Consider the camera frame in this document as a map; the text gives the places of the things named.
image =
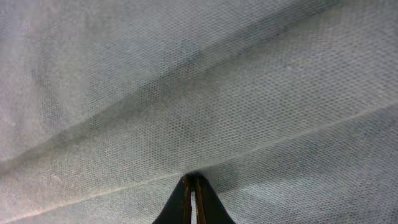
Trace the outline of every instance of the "textured fabric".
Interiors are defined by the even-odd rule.
[[[0,224],[398,222],[396,0],[0,1]]]

